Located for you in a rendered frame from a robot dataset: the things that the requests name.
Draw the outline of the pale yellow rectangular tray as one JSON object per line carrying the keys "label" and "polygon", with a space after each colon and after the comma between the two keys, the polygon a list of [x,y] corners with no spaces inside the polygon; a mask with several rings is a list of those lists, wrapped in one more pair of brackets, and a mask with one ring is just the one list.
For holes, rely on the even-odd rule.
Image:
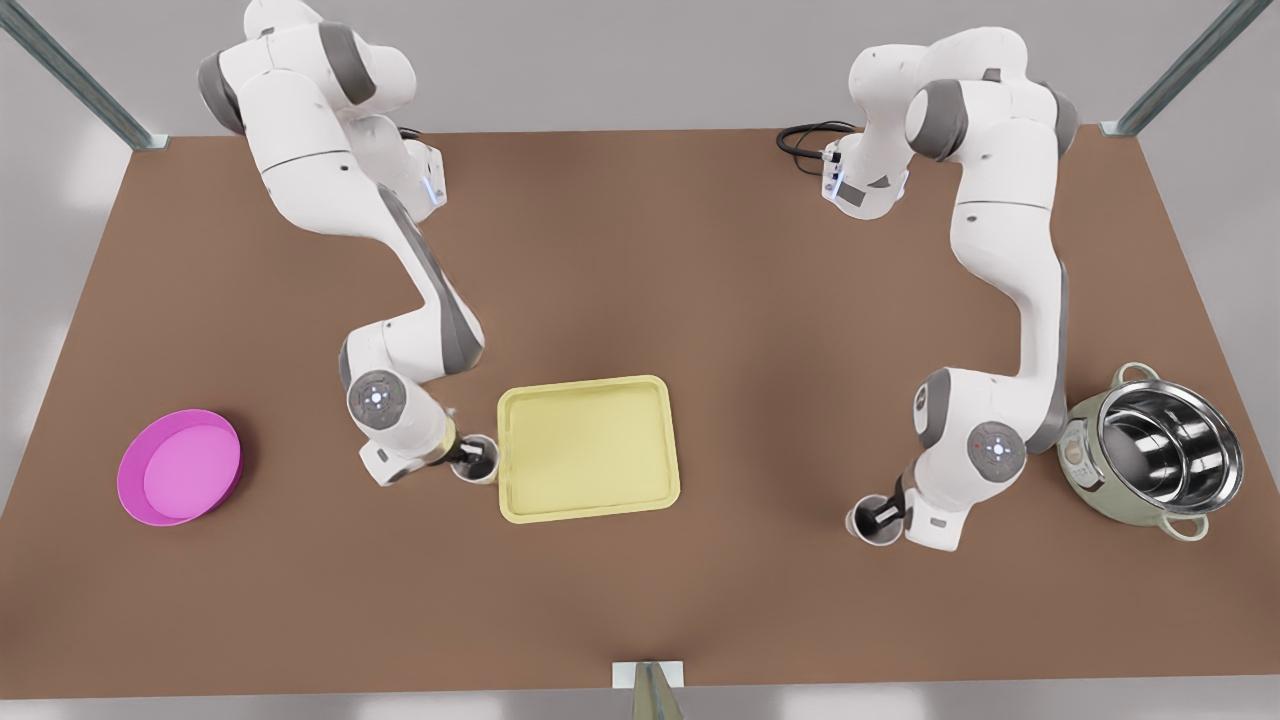
{"label": "pale yellow rectangular tray", "polygon": [[669,391],[657,375],[508,389],[497,429],[499,509],[513,524],[662,510],[680,497]]}

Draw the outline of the silver frame post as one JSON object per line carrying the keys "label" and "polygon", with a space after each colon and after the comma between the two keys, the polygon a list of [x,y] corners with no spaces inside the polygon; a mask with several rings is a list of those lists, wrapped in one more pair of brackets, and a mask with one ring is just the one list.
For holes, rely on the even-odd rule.
{"label": "silver frame post", "polygon": [[1108,137],[1137,137],[1275,0],[1230,0],[1178,59],[1116,119],[1100,123]]}
{"label": "silver frame post", "polygon": [[0,0],[0,28],[131,150],[168,147],[166,135],[146,129],[17,0]]}
{"label": "silver frame post", "polygon": [[685,687],[684,661],[613,662],[612,688],[631,691],[631,720],[685,720],[675,689]]}

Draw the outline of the pink round plate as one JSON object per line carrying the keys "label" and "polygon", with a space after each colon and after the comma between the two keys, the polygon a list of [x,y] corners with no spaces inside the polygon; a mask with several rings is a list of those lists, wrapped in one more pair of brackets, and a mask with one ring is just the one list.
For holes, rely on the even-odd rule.
{"label": "pink round plate", "polygon": [[150,527],[175,527],[218,509],[243,471],[236,428],[221,415],[186,409],[160,416],[125,450],[116,495],[125,512]]}

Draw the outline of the white IKEA cup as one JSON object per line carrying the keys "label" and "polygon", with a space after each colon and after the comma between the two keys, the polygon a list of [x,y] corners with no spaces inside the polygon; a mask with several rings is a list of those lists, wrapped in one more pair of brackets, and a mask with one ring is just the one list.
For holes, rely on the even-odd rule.
{"label": "white IKEA cup", "polygon": [[845,516],[845,527],[847,532],[855,536],[856,538],[867,542],[868,544],[876,547],[886,547],[897,542],[902,537],[902,520],[896,521],[887,530],[864,530],[865,497],[860,498],[858,503]]}
{"label": "white IKEA cup", "polygon": [[460,479],[476,486],[488,486],[497,480],[500,451],[486,436],[463,436],[452,448],[448,464]]}

